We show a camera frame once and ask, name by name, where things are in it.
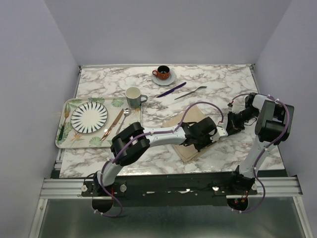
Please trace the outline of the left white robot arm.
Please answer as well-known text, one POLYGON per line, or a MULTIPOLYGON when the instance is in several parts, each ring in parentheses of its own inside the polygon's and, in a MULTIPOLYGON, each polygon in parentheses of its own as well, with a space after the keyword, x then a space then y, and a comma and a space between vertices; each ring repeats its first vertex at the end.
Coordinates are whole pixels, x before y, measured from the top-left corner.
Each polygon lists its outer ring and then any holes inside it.
POLYGON ((101 170, 94 173, 93 185, 84 182, 82 188, 104 196, 123 167, 136 162, 149 149, 163 145, 191 146, 199 152, 216 143, 221 129, 206 117, 199 122, 181 121, 175 126, 161 129, 144 128, 135 122, 112 139, 111 156, 101 170))

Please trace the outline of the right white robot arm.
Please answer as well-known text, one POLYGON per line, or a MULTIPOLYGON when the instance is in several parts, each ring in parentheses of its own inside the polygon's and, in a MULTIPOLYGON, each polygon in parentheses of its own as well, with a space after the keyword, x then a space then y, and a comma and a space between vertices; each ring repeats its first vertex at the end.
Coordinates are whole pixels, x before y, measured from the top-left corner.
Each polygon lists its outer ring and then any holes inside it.
POLYGON ((229 136, 245 129, 245 123, 256 118, 253 146, 244 161, 234 171, 228 181, 228 189, 233 194, 249 191, 255 183, 258 170, 268 153, 290 134, 294 106, 285 104, 270 95, 258 93, 244 94, 245 109, 239 113, 227 114, 226 131, 229 136))

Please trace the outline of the beige cloth napkin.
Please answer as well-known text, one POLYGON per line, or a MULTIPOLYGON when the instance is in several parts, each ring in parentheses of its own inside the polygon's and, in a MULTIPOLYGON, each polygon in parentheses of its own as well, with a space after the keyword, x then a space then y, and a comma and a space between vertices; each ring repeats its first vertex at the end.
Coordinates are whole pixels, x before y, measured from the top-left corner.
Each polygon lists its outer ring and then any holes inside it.
MULTIPOLYGON (((184 113, 180 113, 177 116, 169 118, 169 120, 165 121, 161 127, 162 128, 172 127, 178 124, 183 114, 184 113)), ((193 106, 186 114, 184 122, 200 122, 206 117, 207 116, 204 115, 203 112, 197 106, 193 106)), ((190 146, 172 145, 172 147, 183 162, 188 162, 204 154, 210 148, 210 146, 208 146, 202 149, 200 152, 198 152, 198 150, 195 149, 194 145, 190 145, 190 146)))

